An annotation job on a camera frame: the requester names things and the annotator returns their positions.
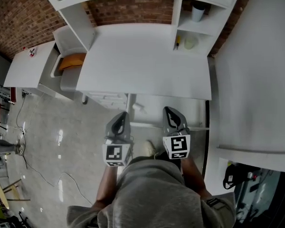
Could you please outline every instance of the small white table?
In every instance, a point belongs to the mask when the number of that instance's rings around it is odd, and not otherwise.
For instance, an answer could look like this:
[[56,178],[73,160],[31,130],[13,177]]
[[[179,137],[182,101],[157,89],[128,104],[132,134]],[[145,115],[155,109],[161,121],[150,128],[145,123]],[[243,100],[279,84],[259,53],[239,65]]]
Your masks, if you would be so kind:
[[59,56],[54,45],[55,41],[50,41],[34,47],[34,57],[30,57],[27,50],[17,53],[10,65],[4,86],[24,88],[36,95],[42,95],[43,92],[52,97],[73,99],[73,92],[61,90],[61,77],[50,76]]

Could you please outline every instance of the shoe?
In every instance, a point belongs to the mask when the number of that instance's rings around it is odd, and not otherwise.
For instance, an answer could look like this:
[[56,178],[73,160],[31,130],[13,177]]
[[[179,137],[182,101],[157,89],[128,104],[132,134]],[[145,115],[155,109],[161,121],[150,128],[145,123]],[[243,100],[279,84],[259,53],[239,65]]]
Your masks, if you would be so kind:
[[23,153],[24,153],[24,145],[23,144],[22,145],[17,145],[16,154],[22,156]]
[[146,156],[150,157],[156,154],[156,149],[151,141],[147,140],[144,142],[143,147],[145,149]]

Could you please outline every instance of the glossy floor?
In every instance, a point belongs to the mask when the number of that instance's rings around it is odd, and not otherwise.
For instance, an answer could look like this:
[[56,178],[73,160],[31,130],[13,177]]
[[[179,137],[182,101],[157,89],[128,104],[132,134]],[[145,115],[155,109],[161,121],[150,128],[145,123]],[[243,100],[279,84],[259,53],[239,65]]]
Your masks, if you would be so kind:
[[[22,102],[20,99],[11,107],[8,130],[0,129],[3,138],[11,143],[17,139],[24,141],[16,128]],[[10,202],[10,209],[15,214],[22,211],[36,228],[65,228],[68,206],[90,206],[78,188],[91,203],[94,202],[105,169],[101,151],[105,125],[117,113],[119,111],[105,109],[92,100],[82,105],[80,95],[75,101],[28,95],[18,116],[18,125],[27,130],[25,158],[50,184],[39,173],[26,168],[21,156],[7,156],[9,182],[22,178],[23,196],[31,199],[29,202]],[[160,129],[131,128],[131,135],[135,142],[134,157],[144,153],[145,140],[152,140],[155,145],[162,142]],[[201,170],[205,132],[192,132],[191,142],[194,143],[196,164]],[[69,176],[61,176],[64,172],[76,180],[78,188]]]

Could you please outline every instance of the person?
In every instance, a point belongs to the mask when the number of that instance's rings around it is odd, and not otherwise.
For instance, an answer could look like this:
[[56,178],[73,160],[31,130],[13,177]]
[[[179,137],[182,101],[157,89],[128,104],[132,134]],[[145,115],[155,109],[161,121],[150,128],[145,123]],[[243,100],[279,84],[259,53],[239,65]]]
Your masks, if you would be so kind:
[[118,180],[117,167],[106,167],[91,208],[68,208],[70,228],[233,227],[233,193],[212,196],[192,158],[170,160],[145,146],[149,156],[134,158]]

